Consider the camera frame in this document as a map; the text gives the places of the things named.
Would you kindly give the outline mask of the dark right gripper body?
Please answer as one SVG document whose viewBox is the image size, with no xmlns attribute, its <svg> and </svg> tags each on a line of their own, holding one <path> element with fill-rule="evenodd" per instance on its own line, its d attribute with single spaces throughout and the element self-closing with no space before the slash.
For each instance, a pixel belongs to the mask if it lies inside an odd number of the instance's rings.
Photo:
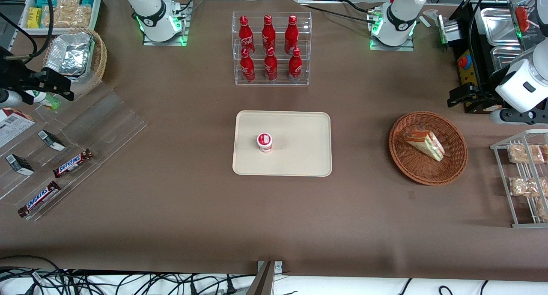
<svg viewBox="0 0 548 295">
<path fill-rule="evenodd" d="M 10 56 L 6 48 L 0 47 L 0 88 L 6 90 L 26 91 L 33 89 L 31 75 L 34 73 L 28 69 L 21 60 L 6 60 Z"/>
</svg>

